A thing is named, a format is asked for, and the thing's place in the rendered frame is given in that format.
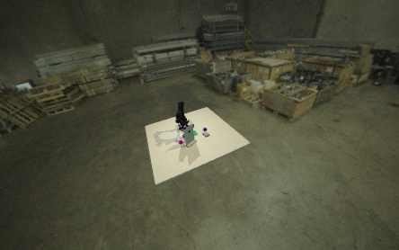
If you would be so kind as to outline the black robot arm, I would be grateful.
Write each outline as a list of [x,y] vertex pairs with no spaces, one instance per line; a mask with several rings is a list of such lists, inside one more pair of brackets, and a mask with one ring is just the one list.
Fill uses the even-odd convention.
[[180,123],[182,121],[182,123],[181,123],[182,126],[184,126],[187,121],[186,117],[184,116],[183,105],[184,105],[184,102],[178,102],[178,111],[176,113],[176,118],[175,118],[176,123]]

